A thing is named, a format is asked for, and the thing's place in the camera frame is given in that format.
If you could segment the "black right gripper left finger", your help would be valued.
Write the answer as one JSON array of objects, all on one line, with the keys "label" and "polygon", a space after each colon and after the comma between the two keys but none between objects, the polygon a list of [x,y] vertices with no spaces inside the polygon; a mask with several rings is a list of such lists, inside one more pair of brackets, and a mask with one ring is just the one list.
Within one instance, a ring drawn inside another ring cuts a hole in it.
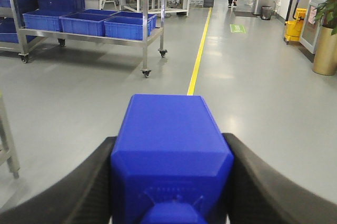
[{"label": "black right gripper left finger", "polygon": [[109,223],[112,215],[107,137],[79,166],[56,184],[1,213],[1,223]]}]

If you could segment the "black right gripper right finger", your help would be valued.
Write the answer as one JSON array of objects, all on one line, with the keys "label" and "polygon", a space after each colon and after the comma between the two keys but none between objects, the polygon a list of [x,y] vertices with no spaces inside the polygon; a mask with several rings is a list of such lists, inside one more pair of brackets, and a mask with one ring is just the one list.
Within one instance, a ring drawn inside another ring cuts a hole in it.
[{"label": "black right gripper right finger", "polygon": [[233,133],[223,133],[234,155],[227,191],[230,223],[336,223],[336,204],[267,164]]}]

